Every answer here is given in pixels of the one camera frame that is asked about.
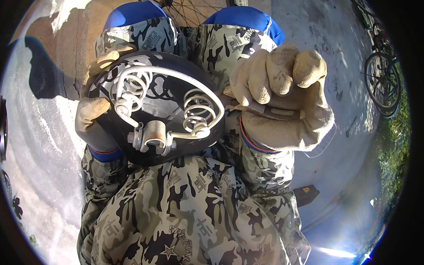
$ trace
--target dirty work glove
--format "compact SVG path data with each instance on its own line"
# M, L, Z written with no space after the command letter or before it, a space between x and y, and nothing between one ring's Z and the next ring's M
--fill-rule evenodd
M85 75L84 89L75 117L75 131L87 143L91 154L100 162L114 161L123 155L112 137L95 120L109 109L109 101L106 98L87 98L88 91L103 69L119 59L119 56L134 51L136 51L134 45L109 50L88 67Z
M270 53L255 51L241 58L230 75L232 93L248 106L254 101L277 109L299 109L299 121L272 120L242 112L242 135L262 152L312 150L328 133L333 112L324 96L327 67L314 50L283 43Z

